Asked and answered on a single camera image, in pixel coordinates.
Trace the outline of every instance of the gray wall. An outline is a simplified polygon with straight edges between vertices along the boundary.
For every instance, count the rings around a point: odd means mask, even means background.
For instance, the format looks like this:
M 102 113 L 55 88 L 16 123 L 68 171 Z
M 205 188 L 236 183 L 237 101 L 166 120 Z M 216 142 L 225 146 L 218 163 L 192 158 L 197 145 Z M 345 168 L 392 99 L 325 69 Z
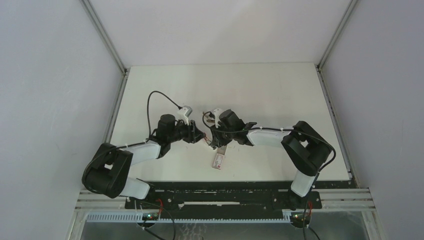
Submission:
M 77 0 L 0 2 L 0 239 L 64 239 L 121 73 Z
M 422 239 L 424 1 L 360 1 L 324 69 L 390 240 Z

